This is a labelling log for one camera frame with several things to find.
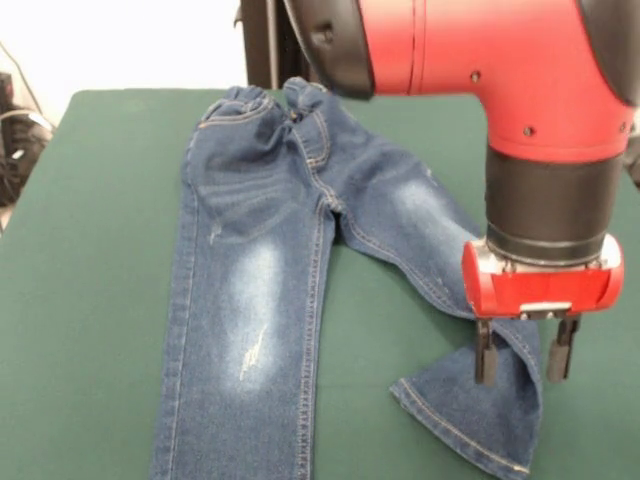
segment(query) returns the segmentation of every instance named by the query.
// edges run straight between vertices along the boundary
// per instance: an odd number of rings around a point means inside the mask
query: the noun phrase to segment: green cloth
[[[189,135],[221,91],[77,94],[0,240],[0,478],[144,479]],[[347,102],[483,222],[486,122],[469,97]],[[547,386],[532,479],[635,479],[640,197],[622,180],[618,305],[588,316],[568,383]],[[555,322],[543,322],[546,352]],[[394,269],[333,250],[321,333],[316,480],[487,478],[388,387],[473,339]]]

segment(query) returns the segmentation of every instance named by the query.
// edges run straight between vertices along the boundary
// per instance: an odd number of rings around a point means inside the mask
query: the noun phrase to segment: white wall
[[[2,3],[15,22],[3,20],[0,40],[54,123],[78,90],[246,85],[239,0]],[[0,52],[0,69],[9,67]]]

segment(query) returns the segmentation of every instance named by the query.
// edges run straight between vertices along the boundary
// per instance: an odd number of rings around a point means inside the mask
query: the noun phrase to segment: jeans
[[[436,308],[473,319],[460,260],[478,227],[422,162],[337,97],[298,78],[284,92],[286,108],[257,87],[230,89],[187,147],[153,480],[312,478],[336,229]],[[542,410],[538,331],[496,320],[494,332],[495,386],[475,384],[469,345],[391,393],[468,461],[522,479]]]

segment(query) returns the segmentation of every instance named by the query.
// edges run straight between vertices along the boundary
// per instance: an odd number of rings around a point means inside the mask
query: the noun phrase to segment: jeans hem
[[[404,379],[390,390],[403,409],[470,463],[502,480],[525,480],[529,476],[527,467],[492,453],[450,425]]]

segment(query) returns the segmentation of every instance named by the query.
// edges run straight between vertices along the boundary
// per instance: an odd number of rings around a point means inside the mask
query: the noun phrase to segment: screw hole
[[[325,22],[318,25],[311,33],[313,43],[321,47],[330,47],[333,43],[333,25]]]

